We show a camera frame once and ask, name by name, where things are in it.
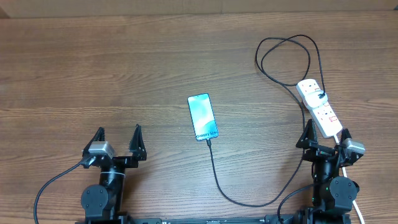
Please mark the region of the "blue Galaxy smartphone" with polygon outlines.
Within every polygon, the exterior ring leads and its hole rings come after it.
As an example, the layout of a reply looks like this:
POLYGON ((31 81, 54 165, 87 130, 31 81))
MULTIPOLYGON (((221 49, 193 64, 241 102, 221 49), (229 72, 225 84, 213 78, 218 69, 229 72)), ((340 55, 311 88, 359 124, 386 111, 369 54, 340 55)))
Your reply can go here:
POLYGON ((187 98, 195 139, 203 141, 219 136, 210 96, 207 93, 187 98))

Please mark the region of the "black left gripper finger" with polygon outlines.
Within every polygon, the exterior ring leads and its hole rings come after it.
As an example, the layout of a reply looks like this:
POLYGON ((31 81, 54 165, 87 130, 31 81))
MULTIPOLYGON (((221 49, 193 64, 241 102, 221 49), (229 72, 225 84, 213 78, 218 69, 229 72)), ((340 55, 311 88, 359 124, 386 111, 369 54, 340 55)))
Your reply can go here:
POLYGON ((85 146, 85 148, 83 149, 83 153, 82 153, 83 156, 89 153, 88 150, 94 141, 105 141, 105 133, 104 133, 103 127, 98 128, 98 130, 95 133, 95 135, 93 136, 93 138, 85 146))
POLYGON ((136 129, 129 143, 129 152, 137 161, 145 161, 147 159, 147 152, 142 137, 142 126, 136 124, 136 129))

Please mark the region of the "white power strip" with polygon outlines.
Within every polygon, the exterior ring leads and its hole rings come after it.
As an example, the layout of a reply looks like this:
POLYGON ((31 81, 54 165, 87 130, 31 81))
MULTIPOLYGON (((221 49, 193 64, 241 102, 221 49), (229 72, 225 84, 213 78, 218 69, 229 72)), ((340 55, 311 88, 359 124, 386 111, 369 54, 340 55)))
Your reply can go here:
MULTIPOLYGON (((302 101, 306 94, 316 90, 322 90, 314 79, 305 79, 298 82, 296 84, 296 89, 302 101)), ((328 101, 314 110, 309 110, 309 112, 324 138, 336 136, 343 129, 328 101)))

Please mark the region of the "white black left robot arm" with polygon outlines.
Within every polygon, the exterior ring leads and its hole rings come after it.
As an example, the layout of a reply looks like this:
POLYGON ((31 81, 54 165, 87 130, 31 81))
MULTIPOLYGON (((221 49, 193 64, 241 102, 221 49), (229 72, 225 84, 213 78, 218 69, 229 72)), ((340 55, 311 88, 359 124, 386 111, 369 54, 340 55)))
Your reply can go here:
POLYGON ((121 211, 126 169, 139 166, 147 159, 142 138, 142 127, 137 124, 129 142, 130 156, 117 156, 105 140, 104 128, 100 127, 85 146, 81 165, 84 168, 99 167, 99 183, 88 186, 81 195, 85 210, 85 223, 133 223, 133 218, 121 211))

